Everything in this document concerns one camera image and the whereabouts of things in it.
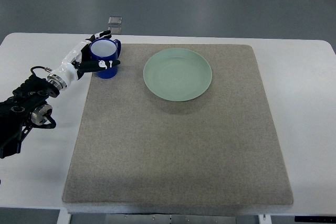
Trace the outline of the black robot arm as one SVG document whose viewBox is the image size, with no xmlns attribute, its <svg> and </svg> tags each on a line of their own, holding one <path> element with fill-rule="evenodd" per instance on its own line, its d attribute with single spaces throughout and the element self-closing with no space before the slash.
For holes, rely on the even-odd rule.
<svg viewBox="0 0 336 224">
<path fill-rule="evenodd" d="M 32 67 L 31 76 L 1 102 L 1 159 L 20 153 L 22 142 L 32 129 L 56 127 L 47 99 L 57 97 L 60 91 L 47 79 L 36 76 L 35 69 L 51 71 L 47 67 Z"/>
</svg>

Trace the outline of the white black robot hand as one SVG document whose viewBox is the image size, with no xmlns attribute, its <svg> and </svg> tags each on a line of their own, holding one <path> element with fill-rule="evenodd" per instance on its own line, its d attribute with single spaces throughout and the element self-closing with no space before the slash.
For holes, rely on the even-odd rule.
<svg viewBox="0 0 336 224">
<path fill-rule="evenodd" d="M 106 30 L 92 35 L 81 41 L 66 57 L 62 60 L 60 67 L 51 71 L 47 80 L 54 84 L 59 90 L 67 89 L 70 84 L 79 80 L 84 73 L 96 73 L 102 69 L 99 61 L 91 59 L 90 45 L 97 39 L 112 39 L 111 31 Z"/>
</svg>

